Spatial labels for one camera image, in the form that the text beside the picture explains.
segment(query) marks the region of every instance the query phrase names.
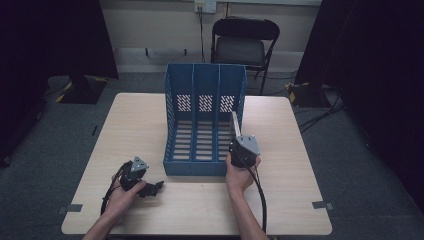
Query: wall outlet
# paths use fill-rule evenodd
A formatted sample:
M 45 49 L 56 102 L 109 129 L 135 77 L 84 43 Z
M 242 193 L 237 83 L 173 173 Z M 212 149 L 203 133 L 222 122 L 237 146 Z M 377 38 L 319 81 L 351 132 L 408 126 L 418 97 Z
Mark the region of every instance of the wall outlet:
M 194 12 L 216 13 L 216 1 L 211 0 L 195 0 Z

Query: forearm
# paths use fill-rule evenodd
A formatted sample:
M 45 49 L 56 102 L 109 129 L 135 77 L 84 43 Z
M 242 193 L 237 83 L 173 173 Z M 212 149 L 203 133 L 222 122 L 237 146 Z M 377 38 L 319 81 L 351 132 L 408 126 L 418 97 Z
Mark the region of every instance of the forearm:
M 268 239 L 264 231 L 258 224 L 242 192 L 229 191 L 231 204 L 233 206 L 234 217 L 239 228 L 242 240 L 248 239 Z
M 112 230 L 115 222 L 118 219 L 112 214 L 104 213 L 102 216 L 97 219 L 96 223 L 88 230 L 87 234 L 84 236 L 84 240 L 94 240 L 94 239 L 106 239 L 109 235 L 110 230 Z

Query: gray carpet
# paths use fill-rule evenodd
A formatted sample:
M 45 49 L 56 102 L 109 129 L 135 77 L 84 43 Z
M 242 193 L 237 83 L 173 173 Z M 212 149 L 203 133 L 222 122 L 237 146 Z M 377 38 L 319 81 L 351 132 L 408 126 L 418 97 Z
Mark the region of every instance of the gray carpet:
M 115 95 L 164 92 L 163 76 L 121 73 L 120 80 L 106 85 L 96 105 L 55 103 L 60 92 L 46 96 L 40 121 L 10 156 L 11 166 L 0 169 L 0 239 L 80 239 L 61 232 L 64 215 L 57 210 L 71 203 Z M 269 76 L 265 95 L 286 96 L 282 90 L 291 74 Z M 49 79 L 47 93 L 66 81 Z M 249 78 L 248 94 L 259 92 L 259 82 Z M 334 101 L 336 92 L 329 91 L 328 97 Z M 299 124 L 323 113 L 293 111 Z M 366 147 L 347 111 L 326 117 L 302 136 L 323 198 L 335 206 L 329 211 L 333 232 L 280 239 L 424 239 L 422 214 L 392 171 Z

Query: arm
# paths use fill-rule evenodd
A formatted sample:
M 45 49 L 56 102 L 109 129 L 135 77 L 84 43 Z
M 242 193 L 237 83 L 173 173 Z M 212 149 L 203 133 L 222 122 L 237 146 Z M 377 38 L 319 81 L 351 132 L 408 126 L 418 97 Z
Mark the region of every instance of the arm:
M 230 153 L 227 153 L 225 161 L 227 163 L 227 191 L 230 196 L 234 217 L 237 222 L 241 239 L 268 239 L 256 221 L 256 218 L 244 197 L 244 191 L 253 183 L 252 176 L 246 169 L 237 168 L 231 165 Z M 261 160 L 258 157 L 256 159 L 255 167 L 251 168 L 252 172 L 256 172 L 256 167 L 260 162 Z
M 106 239 L 112 227 L 131 205 L 137 192 L 143 189 L 144 186 L 146 186 L 146 181 L 141 181 L 125 192 L 120 187 L 119 179 L 116 179 L 113 184 L 115 190 L 113 190 L 112 195 L 110 195 L 105 212 L 97 219 L 90 230 L 88 230 L 83 239 Z

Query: wall baseboard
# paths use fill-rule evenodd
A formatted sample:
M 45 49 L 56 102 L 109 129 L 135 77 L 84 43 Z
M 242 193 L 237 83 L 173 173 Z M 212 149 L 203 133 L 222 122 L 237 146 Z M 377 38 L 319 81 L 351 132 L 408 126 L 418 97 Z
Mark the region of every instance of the wall baseboard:
M 118 72 L 165 72 L 170 62 L 202 62 L 201 51 L 184 49 L 116 48 L 114 51 Z M 205 62 L 210 61 L 210 50 L 204 51 Z M 274 51 L 269 72 L 293 72 L 299 68 L 303 52 Z

